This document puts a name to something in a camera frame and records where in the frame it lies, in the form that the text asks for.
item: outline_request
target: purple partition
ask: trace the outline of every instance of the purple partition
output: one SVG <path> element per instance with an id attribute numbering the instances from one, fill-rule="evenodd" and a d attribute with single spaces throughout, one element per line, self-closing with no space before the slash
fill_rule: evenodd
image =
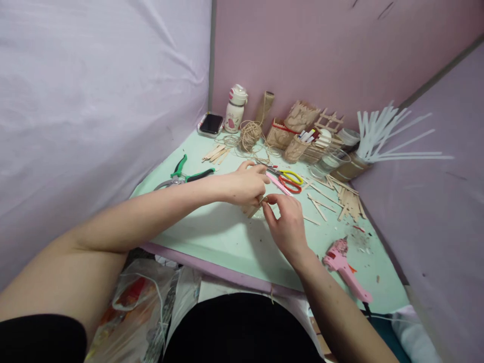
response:
<path id="1" fill-rule="evenodd" d="M 455 160 L 384 161 L 354 185 L 440 338 L 458 361 L 482 361 L 484 44 L 410 109 L 433 116 L 388 148 L 435 128 L 400 151 L 442 151 Z"/>

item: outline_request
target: black phone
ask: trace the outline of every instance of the black phone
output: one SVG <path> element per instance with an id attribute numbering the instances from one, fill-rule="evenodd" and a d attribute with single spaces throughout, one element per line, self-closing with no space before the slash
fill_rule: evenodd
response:
<path id="1" fill-rule="evenodd" d="M 220 125 L 222 124 L 223 117 L 209 113 L 202 122 L 200 130 L 205 133 L 216 135 Z"/>

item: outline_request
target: table surface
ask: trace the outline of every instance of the table surface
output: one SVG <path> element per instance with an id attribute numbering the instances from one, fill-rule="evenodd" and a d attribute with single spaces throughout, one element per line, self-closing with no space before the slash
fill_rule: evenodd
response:
<path id="1" fill-rule="evenodd" d="M 217 139 L 224 136 L 227 134 L 221 134 Z M 183 167 L 183 173 L 187 175 L 211 167 L 219 169 L 215 174 L 224 174 L 236 170 L 244 161 L 239 150 L 231 149 L 221 165 L 208 161 L 202 163 L 202 157 L 216 145 L 214 139 L 203 137 L 194 131 L 136 187 L 132 197 L 148 193 L 161 182 L 170 179 L 170 174 L 184 154 L 188 156 Z M 254 149 L 259 150 L 261 146 L 258 144 Z M 267 158 L 263 149 L 258 152 L 258 156 Z M 270 158 L 271 163 L 278 165 L 279 169 L 297 172 L 305 180 L 311 179 L 307 164 L 288 164 L 281 157 L 273 155 Z M 320 184 L 316 186 L 337 200 L 335 191 Z M 334 213 L 322 207 L 328 222 L 322 219 L 307 198 L 308 192 L 313 198 L 336 210 Z M 267 193 L 282 192 L 270 184 L 267 186 Z M 373 295 L 373 302 L 370 305 L 372 311 L 388 313 L 408 304 L 403 285 L 368 220 L 360 218 L 358 223 L 354 223 L 353 219 L 347 216 L 338 221 L 342 208 L 312 188 L 307 188 L 302 194 L 294 196 L 301 202 L 304 215 L 321 224 L 318 226 L 305 220 L 308 245 L 320 258 L 335 240 L 348 236 L 348 262 L 357 270 L 355 276 L 363 288 Z M 363 228 L 366 233 L 354 228 L 354 225 Z M 274 284 L 281 292 L 290 291 L 289 289 L 303 290 L 298 276 L 274 244 L 262 213 L 258 212 L 252 219 L 247 219 L 240 207 L 228 203 L 213 203 L 199 208 L 146 244 L 145 249 L 248 287 L 267 290 L 272 289 Z M 331 274 L 346 291 L 349 291 L 337 273 Z"/>

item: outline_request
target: water bottle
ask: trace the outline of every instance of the water bottle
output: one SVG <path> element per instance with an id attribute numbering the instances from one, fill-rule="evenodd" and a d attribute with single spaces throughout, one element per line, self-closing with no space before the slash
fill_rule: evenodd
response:
<path id="1" fill-rule="evenodd" d="M 238 131 L 248 96 L 246 89 L 241 85 L 236 84 L 230 89 L 227 112 L 225 114 L 225 131 L 231 134 L 235 134 Z"/>

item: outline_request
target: glass cup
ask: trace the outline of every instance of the glass cup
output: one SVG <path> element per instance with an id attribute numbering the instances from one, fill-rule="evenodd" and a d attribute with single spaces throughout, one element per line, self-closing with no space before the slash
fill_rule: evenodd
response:
<path id="1" fill-rule="evenodd" d="M 315 178 L 322 179 L 333 170 L 350 161 L 351 157 L 347 153 L 343 150 L 336 150 L 324 154 L 321 160 L 309 168 L 309 171 Z"/>

